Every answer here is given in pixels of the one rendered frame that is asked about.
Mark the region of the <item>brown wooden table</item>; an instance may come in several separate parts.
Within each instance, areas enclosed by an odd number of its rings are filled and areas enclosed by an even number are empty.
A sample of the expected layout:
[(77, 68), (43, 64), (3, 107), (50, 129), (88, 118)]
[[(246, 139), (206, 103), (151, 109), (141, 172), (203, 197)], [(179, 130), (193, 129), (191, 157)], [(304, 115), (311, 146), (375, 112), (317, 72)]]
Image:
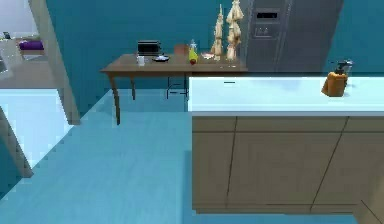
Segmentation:
[(137, 63), (133, 54), (123, 54), (101, 70), (109, 79), (115, 103), (116, 123), (120, 124), (120, 100), (115, 79), (128, 78), (132, 88), (132, 99), (136, 99), (135, 78), (183, 77), (184, 89), (187, 89), (189, 77), (242, 77), (248, 69), (238, 60), (227, 61), (221, 59), (199, 59), (191, 65), (187, 55), (170, 55), (167, 62), (154, 62), (149, 60), (143, 66)]

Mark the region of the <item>brown bread loaf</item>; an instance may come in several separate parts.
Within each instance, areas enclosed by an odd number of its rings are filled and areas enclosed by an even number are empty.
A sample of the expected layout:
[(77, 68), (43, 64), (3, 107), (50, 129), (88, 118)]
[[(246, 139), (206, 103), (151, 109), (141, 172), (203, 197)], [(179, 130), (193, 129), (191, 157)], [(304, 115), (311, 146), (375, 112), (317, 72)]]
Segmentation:
[(189, 46), (187, 44), (176, 44), (174, 46), (175, 55), (186, 56), (189, 53)]

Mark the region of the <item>black toaster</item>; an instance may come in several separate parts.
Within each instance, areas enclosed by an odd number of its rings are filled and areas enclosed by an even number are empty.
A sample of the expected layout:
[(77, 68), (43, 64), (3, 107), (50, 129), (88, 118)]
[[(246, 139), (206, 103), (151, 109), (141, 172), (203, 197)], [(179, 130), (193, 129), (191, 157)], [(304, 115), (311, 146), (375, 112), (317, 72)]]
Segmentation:
[(159, 40), (140, 40), (137, 42), (137, 53), (140, 56), (157, 56), (161, 52)]

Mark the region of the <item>beige kitchen counter cabinet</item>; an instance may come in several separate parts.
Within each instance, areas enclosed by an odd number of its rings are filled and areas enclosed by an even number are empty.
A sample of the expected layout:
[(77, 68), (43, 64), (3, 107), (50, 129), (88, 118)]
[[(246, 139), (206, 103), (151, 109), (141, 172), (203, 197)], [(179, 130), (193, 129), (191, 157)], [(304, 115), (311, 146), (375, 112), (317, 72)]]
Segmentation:
[(352, 214), (384, 224), (384, 78), (193, 78), (198, 213)]

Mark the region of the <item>grey fridge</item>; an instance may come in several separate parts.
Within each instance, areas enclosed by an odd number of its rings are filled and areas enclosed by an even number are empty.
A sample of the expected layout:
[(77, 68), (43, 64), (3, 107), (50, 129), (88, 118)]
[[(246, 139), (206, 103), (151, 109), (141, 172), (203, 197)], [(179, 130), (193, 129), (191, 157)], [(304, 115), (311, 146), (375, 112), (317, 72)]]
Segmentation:
[(250, 72), (320, 72), (344, 0), (248, 0), (242, 53)]

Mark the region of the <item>orange knife block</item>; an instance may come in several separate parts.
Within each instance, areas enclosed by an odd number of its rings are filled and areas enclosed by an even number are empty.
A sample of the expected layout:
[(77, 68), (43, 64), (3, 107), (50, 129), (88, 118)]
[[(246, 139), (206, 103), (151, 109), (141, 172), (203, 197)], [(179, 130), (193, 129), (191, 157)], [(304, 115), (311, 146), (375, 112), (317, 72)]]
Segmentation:
[(328, 97), (342, 97), (344, 95), (348, 81), (348, 73), (353, 66), (353, 61), (345, 59), (337, 61), (336, 64), (336, 68), (328, 73), (321, 89), (321, 92)]

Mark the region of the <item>purple cushion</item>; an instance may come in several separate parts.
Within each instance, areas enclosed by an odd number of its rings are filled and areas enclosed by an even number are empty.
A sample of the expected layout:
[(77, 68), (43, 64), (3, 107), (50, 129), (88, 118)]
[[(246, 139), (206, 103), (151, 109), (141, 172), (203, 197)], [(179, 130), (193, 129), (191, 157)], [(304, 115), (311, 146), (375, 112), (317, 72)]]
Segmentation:
[(21, 50), (43, 50), (43, 43), (39, 40), (33, 41), (21, 41), (19, 43), (19, 48)]

